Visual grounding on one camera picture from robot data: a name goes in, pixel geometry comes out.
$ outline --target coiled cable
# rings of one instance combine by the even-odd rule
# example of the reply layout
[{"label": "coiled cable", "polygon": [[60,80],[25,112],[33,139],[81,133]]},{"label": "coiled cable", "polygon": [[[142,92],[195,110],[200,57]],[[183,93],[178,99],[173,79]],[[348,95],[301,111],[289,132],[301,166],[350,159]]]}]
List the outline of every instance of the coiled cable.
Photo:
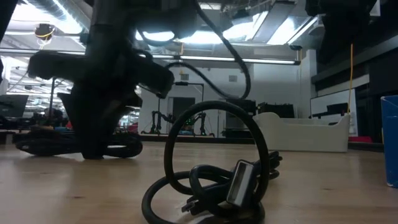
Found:
[{"label": "coiled cable", "polygon": [[[242,97],[237,97],[225,93],[220,90],[213,82],[210,81],[202,72],[198,69],[189,65],[185,62],[174,62],[166,66],[166,68],[171,68],[174,66],[184,66],[195,72],[198,76],[202,77],[204,81],[209,84],[209,86],[217,92],[220,96],[226,99],[246,99],[250,93],[251,80],[249,70],[246,64],[243,62],[242,58],[239,56],[237,51],[233,46],[223,37],[223,34],[217,27],[212,23],[211,20],[202,11],[197,0],[192,0],[195,9],[199,16],[209,25],[211,29],[218,35],[218,37],[223,41],[227,49],[231,52],[235,61],[241,67],[246,80],[246,88]],[[226,201],[228,189],[231,187],[231,182],[233,179],[234,171],[224,170],[219,167],[209,166],[209,165],[199,165],[194,167],[191,171],[174,172],[173,169],[173,153],[174,145],[177,136],[183,127],[183,124],[187,119],[191,118],[193,115],[200,113],[205,110],[223,110],[235,115],[239,118],[250,130],[252,137],[256,143],[257,150],[259,151],[259,160],[253,162],[255,175],[257,177],[255,191],[250,197],[250,203],[248,208],[252,211],[251,216],[241,218],[238,217],[242,210],[238,207],[222,207],[220,203]],[[161,178],[154,184],[152,184],[142,199],[142,214],[144,218],[150,224],[174,224],[168,222],[158,217],[151,208],[152,199],[155,194],[167,184],[170,184],[176,191],[181,194],[190,195],[191,197],[187,200],[187,205],[182,208],[183,212],[189,211],[192,215],[197,215],[204,211],[209,211],[211,214],[217,217],[227,218],[230,220],[229,223],[258,223],[264,219],[265,211],[261,204],[261,199],[263,198],[268,181],[270,179],[275,179],[279,176],[279,172],[276,168],[279,166],[282,158],[279,156],[278,152],[268,153],[268,148],[262,135],[262,132],[256,122],[249,116],[243,109],[233,105],[228,102],[223,101],[205,101],[191,106],[186,110],[172,126],[169,132],[165,144],[164,152],[164,170],[165,177]],[[179,181],[182,179],[189,179],[190,186],[184,186]],[[200,179],[211,180],[215,184],[202,186]]]}]

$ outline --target white wall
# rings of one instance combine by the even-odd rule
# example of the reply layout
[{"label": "white wall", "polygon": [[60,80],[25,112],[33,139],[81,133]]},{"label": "white wall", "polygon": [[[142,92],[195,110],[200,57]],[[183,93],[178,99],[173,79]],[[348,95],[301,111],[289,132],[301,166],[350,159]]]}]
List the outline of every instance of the white wall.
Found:
[{"label": "white wall", "polygon": [[[253,65],[249,67],[252,80],[251,93],[248,100],[255,100],[256,103],[291,103],[297,105],[299,100],[299,82],[298,82],[298,66],[291,65]],[[180,81],[181,68],[173,68],[175,74],[175,81]],[[183,68],[183,73],[190,75],[190,83],[204,83],[204,81],[190,70]],[[229,68],[199,68],[213,83],[225,92],[237,96],[241,96],[245,89],[244,75],[238,69]],[[229,75],[237,75],[238,81],[236,83],[229,82]],[[167,114],[169,98],[172,97],[194,97],[196,102],[201,101],[201,87],[197,89],[193,86],[173,86],[166,99],[160,101],[160,112]],[[142,130],[149,131],[152,122],[152,111],[157,110],[158,99],[152,93],[145,90],[142,91],[141,98],[143,100],[140,117],[139,117],[139,132]],[[205,85],[205,101],[222,100],[208,85]],[[225,126],[225,113],[210,110],[205,112],[207,119],[205,126],[208,132],[213,132],[217,136],[217,120],[218,135],[221,137],[221,132]],[[195,132],[199,133],[200,121],[195,125]],[[167,123],[162,121],[162,133],[166,133]]]}]

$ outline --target ceiling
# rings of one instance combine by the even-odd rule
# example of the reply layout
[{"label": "ceiling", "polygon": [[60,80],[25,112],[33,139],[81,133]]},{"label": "ceiling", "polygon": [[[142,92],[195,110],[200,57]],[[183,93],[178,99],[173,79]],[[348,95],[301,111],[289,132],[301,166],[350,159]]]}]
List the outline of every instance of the ceiling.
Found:
[{"label": "ceiling", "polygon": [[[69,12],[74,16],[74,18],[78,22],[81,21],[80,25],[82,27],[88,25],[88,22],[90,21],[92,14],[92,9],[83,0],[58,0],[58,1],[63,2],[65,6],[68,6],[70,9],[73,9],[69,10]],[[247,1],[248,0],[246,1],[235,0],[231,2],[240,2],[240,3],[245,2],[245,4],[247,4]],[[201,1],[201,5],[204,6],[208,5],[209,7],[212,7],[216,5],[217,2],[223,2],[223,1],[221,0]],[[251,0],[249,2],[250,4],[253,4],[254,2],[265,2],[265,1]],[[21,5],[17,7],[16,11],[14,12],[13,19],[10,22],[9,27],[7,29],[7,33],[2,42],[0,43],[0,48],[67,50],[67,51],[84,52],[85,47],[82,44],[80,44],[77,35],[65,35],[65,32],[63,30],[68,30],[70,27],[64,28],[62,30],[61,27],[58,27],[58,24],[56,24],[58,29],[56,33],[54,33],[54,36],[51,38],[50,42],[44,42],[36,38],[33,31],[37,27],[37,23],[49,21],[50,23],[53,24],[51,18],[52,16],[49,13],[38,10],[32,5],[28,6],[30,7],[26,7],[26,5]],[[204,8],[205,14],[217,26],[221,27],[222,26],[221,23],[224,20],[225,15],[228,13],[225,12],[222,13],[220,10],[208,9],[209,7],[202,7],[202,8]],[[252,12],[255,13],[254,8],[255,7],[252,7],[250,9],[252,10],[250,11],[250,13]],[[288,11],[272,12],[272,8],[270,7],[269,12],[266,15],[271,16],[272,13],[273,17],[272,19],[269,19],[268,22],[271,24],[273,23],[274,26],[275,24],[278,23],[277,20],[281,20],[280,21],[281,24],[278,24],[278,26],[276,27],[277,29],[274,30],[270,29],[272,31],[269,32],[267,29],[264,29],[264,32],[261,32],[261,36],[267,35],[270,37],[269,40],[261,41],[261,37],[258,37],[259,32],[257,34],[256,33],[253,34],[254,37],[252,38],[252,40],[247,39],[249,33],[253,32],[255,22],[258,20],[259,17],[261,17],[261,14],[256,15],[257,17],[254,17],[255,15],[251,15],[253,16],[254,19],[253,23],[249,26],[250,29],[248,29],[248,27],[245,27],[244,29],[242,28],[233,33],[233,35],[236,35],[239,34],[240,32],[247,32],[246,39],[244,36],[243,38],[240,37],[238,39],[230,40],[230,42],[233,43],[234,47],[236,48],[238,53],[242,56],[242,58],[271,58],[271,59],[281,59],[281,60],[297,60],[297,53],[291,50],[288,45],[278,45],[278,44],[284,44],[286,41],[288,41],[291,38],[291,36],[293,36],[295,32],[298,31],[299,28],[308,23],[308,21],[311,19],[310,17],[307,16],[307,13],[305,12],[305,0],[295,1],[291,9],[288,9]],[[199,26],[204,24],[202,20],[199,20],[198,23]],[[258,29],[260,30],[261,26],[264,26],[264,24],[265,23],[260,22],[259,23],[260,28]],[[137,45],[142,49],[146,49],[152,52],[153,54],[183,53],[184,55],[202,56],[202,57],[231,57],[226,47],[220,42],[219,39],[218,40],[215,39],[213,43],[209,44],[200,43],[200,41],[205,41],[205,39],[209,37],[214,37],[214,34],[212,35],[207,34],[205,38],[198,37],[196,38],[195,41],[192,40],[195,39],[192,37],[191,41],[187,41],[184,44],[181,43],[170,44],[168,46],[161,48],[150,47],[141,40],[137,41]],[[294,42],[293,44],[300,44],[305,47],[306,45],[308,45],[304,41],[307,37],[308,34],[305,33],[303,36],[301,36],[301,38],[297,39],[297,41]],[[268,44],[268,42],[270,41],[273,42],[274,44],[272,45]],[[10,86],[13,86],[15,84],[18,85],[12,87],[12,89],[9,90],[9,92],[35,93],[35,95],[32,95],[30,98],[29,105],[31,106],[37,104],[38,98],[45,99],[42,100],[40,103],[44,104],[48,103],[46,97],[48,97],[47,95],[50,93],[49,86],[51,85],[51,80],[41,80],[39,78],[33,80],[25,76],[25,68],[27,66],[27,62],[29,59],[28,57],[26,57],[26,55],[4,54],[1,52],[0,55],[2,55],[2,57],[11,58],[15,64],[19,65],[18,70],[16,69],[16,66],[11,70],[11,80],[10,80]],[[195,61],[192,62],[191,64],[193,64],[193,66],[196,67],[205,67],[205,68],[215,68],[215,67],[238,68],[238,66],[235,63],[228,63],[228,62],[220,63],[220,62]],[[68,92],[72,87],[72,85],[73,84],[71,82],[64,80],[56,88],[55,92]],[[62,107],[59,100],[56,100],[55,104],[59,105],[59,107]]]}]

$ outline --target metal stand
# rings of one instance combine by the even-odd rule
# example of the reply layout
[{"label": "metal stand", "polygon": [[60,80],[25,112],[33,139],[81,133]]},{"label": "metal stand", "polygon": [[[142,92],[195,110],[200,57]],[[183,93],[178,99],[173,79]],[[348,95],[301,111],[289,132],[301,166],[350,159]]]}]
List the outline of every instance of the metal stand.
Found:
[{"label": "metal stand", "polygon": [[50,107],[49,107],[49,120],[50,122],[52,121],[52,102],[54,99],[54,89],[55,89],[55,80],[56,78],[52,78],[52,84],[51,84],[51,95],[50,95]]}]

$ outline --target black mount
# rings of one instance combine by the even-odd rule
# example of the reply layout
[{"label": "black mount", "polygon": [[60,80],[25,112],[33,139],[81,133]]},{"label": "black mount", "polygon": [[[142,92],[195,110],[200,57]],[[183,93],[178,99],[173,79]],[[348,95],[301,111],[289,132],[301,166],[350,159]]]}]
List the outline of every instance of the black mount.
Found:
[{"label": "black mount", "polygon": [[127,106],[141,106],[138,84],[165,98],[174,83],[172,72],[133,48],[138,15],[132,9],[128,1],[96,0],[84,56],[40,51],[30,58],[30,77],[74,82],[59,97],[85,159],[101,159]]}]

